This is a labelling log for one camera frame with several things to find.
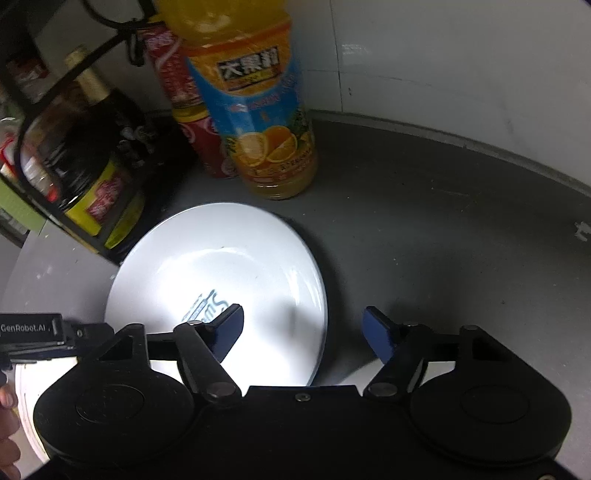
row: white tile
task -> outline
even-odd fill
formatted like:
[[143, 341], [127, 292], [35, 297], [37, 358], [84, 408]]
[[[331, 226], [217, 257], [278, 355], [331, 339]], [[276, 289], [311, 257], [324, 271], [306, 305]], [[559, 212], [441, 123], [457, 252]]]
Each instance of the white tile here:
[[288, 0], [293, 43], [303, 70], [336, 72], [335, 34], [329, 0]]
[[[138, 16], [133, 2], [105, 4], [101, 13], [116, 21], [130, 20]], [[35, 42], [49, 69], [57, 76], [67, 72], [64, 58], [78, 45], [93, 50], [111, 38], [115, 31], [92, 20], [78, 0], [66, 0], [46, 26], [36, 36]], [[120, 88], [144, 111], [170, 108], [154, 69], [147, 60], [143, 67], [134, 67], [127, 61], [125, 45], [120, 44], [96, 63], [97, 70], [107, 82]]]
[[342, 111], [338, 73], [304, 70], [302, 77], [304, 103], [307, 108], [333, 112]]
[[343, 112], [385, 118], [472, 138], [515, 151], [503, 112], [430, 85], [341, 73]]
[[449, 3], [454, 1], [334, 0], [340, 71], [490, 97], [446, 18]]
[[591, 185], [591, 142], [538, 119], [430, 85], [356, 73], [340, 75], [343, 111], [471, 138], [523, 155]]
[[591, 127], [591, 8], [578, 0], [334, 0], [340, 68]]

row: black wire rack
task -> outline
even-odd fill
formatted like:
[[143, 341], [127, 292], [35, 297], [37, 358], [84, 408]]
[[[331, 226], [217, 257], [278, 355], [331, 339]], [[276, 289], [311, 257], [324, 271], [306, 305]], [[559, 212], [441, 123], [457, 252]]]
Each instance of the black wire rack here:
[[[66, 87], [78, 77], [84, 70], [89, 68], [103, 55], [109, 52], [111, 49], [125, 42], [127, 46], [127, 56], [131, 64], [140, 66], [144, 63], [143, 56], [143, 45], [141, 40], [138, 39], [137, 31], [149, 26], [154, 26], [155, 23], [149, 23], [149, 18], [155, 14], [154, 6], [151, 0], [138, 0], [138, 3], [142, 9], [143, 18], [141, 20], [133, 19], [128, 22], [115, 22], [109, 20], [100, 15], [90, 4], [88, 0], [80, 0], [86, 12], [97, 22], [111, 27], [115, 30], [115, 35], [104, 42], [96, 50], [91, 52], [83, 61], [72, 68], [66, 73], [61, 79], [59, 79], [55, 85], [53, 85], [49, 91], [37, 102], [32, 102], [18, 87], [16, 81], [10, 74], [7, 68], [7, 61], [10, 55], [18, 48], [20, 42], [15, 41], [15, 37], [18, 37], [22, 32], [26, 32], [26, 0], [12, 1], [4, 9], [0, 7], [0, 30], [5, 25], [11, 25], [11, 40], [10, 42], [3, 42], [0, 46], [0, 84], [4, 88], [6, 94], [14, 101], [23, 111], [24, 120], [20, 126], [16, 147], [14, 150], [14, 170], [17, 180], [20, 184], [20, 189], [13, 185], [10, 181], [4, 179], [0, 175], [0, 180], [4, 181], [9, 188], [11, 188], [22, 200], [31, 205], [38, 213], [43, 215], [45, 218], [56, 223], [58, 226], [69, 232], [71, 235], [78, 237], [82, 242], [96, 250], [100, 255], [105, 258], [119, 263], [122, 261], [125, 254], [131, 248], [127, 241], [131, 237], [131, 241], [137, 241], [139, 238], [137, 232], [132, 231], [128, 237], [124, 240], [123, 246], [120, 248], [115, 247], [113, 249], [107, 249], [105, 242], [113, 232], [116, 224], [118, 223], [121, 214], [125, 208], [129, 205], [130, 201], [135, 195], [142, 189], [142, 186], [146, 184], [146, 181], [154, 175], [158, 166], [165, 163], [165, 157], [170, 154], [170, 145], [186, 144], [182, 138], [178, 138], [182, 135], [177, 128], [171, 126], [168, 133], [161, 135], [158, 141], [155, 153], [150, 155], [145, 165], [137, 170], [134, 174], [133, 181], [126, 186], [122, 193], [117, 198], [116, 202], [110, 208], [109, 212], [105, 216], [99, 233], [95, 236], [87, 233], [81, 228], [76, 222], [70, 219], [64, 211], [62, 211], [58, 205], [51, 203], [46, 197], [39, 192], [25, 177], [21, 165], [21, 150], [25, 138], [25, 134], [29, 127], [45, 109], [47, 109], [53, 100], [62, 92], [65, 91]], [[134, 230], [147, 230], [145, 225], [136, 225]]]

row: orange juice bottle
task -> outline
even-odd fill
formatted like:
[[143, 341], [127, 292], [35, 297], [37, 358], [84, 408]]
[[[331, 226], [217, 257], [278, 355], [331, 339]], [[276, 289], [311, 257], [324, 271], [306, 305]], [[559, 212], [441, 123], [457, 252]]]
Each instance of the orange juice bottle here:
[[304, 190], [316, 149], [283, 0], [160, 0], [225, 150], [269, 199]]

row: human hand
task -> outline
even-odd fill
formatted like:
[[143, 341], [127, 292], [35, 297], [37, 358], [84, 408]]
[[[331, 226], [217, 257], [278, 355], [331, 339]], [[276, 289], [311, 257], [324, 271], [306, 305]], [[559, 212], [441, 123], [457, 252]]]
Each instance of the human hand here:
[[21, 451], [10, 435], [20, 427], [17, 415], [12, 411], [18, 404], [17, 395], [12, 385], [6, 384], [0, 388], [0, 470], [10, 480], [19, 480], [21, 473], [14, 463], [21, 457]]

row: round black disc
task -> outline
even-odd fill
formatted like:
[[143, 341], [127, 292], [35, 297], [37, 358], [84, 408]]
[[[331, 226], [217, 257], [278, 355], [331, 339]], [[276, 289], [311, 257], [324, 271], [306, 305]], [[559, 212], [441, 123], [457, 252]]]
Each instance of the round black disc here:
[[553, 456], [568, 432], [570, 407], [539, 378], [496, 368], [480, 375], [454, 371], [413, 393], [411, 417], [441, 450], [469, 462], [507, 465]]
[[174, 378], [148, 366], [94, 361], [46, 390], [33, 422], [50, 456], [110, 467], [153, 458], [193, 416], [193, 396]]

